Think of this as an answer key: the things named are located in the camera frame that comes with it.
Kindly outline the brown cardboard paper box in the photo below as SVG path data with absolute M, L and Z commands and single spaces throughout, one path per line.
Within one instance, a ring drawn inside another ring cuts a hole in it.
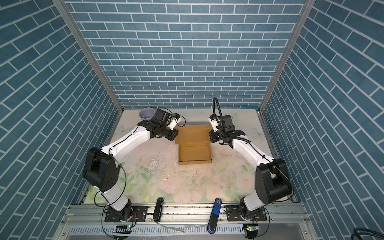
M 179 129 L 175 144 L 179 145 L 179 165 L 212 162 L 211 125 L 190 125 Z

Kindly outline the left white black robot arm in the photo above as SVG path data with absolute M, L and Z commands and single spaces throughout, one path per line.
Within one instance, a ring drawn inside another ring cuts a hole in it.
M 107 201 L 102 207 L 115 214 L 118 221 L 128 221 L 133 211 L 131 201 L 118 184 L 120 170 L 124 170 L 119 160 L 150 139 L 165 138 L 172 142 L 178 135 L 176 126 L 182 119 L 178 113 L 157 109 L 151 119 L 142 120 L 119 140 L 100 149 L 88 150 L 83 178 L 99 190 Z

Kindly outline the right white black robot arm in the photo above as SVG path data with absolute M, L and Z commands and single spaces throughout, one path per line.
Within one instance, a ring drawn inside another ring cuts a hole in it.
M 212 143 L 229 146 L 241 154 L 255 170 L 254 190 L 240 200 L 239 208 L 244 219 L 251 219 L 264 206 L 291 199 L 294 187 L 289 178 L 289 170 L 283 159 L 274 159 L 258 148 L 237 130 L 229 115 L 223 115 L 218 98 L 213 98 L 213 114 L 209 117 L 212 130 L 209 133 Z

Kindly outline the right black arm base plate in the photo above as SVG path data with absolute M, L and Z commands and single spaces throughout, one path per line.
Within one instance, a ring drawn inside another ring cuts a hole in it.
M 256 209 L 254 211 L 248 211 L 242 205 L 225 205 L 223 207 L 227 216 L 227 221 L 266 221 L 267 215 L 264 207 Z

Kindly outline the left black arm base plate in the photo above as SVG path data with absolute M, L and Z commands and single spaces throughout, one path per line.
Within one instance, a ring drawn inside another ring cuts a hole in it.
M 121 211 L 117 211 L 112 207 L 107 207 L 103 213 L 105 222 L 119 223 L 119 222 L 144 222 L 147 217 L 148 206 L 131 206 L 124 207 Z

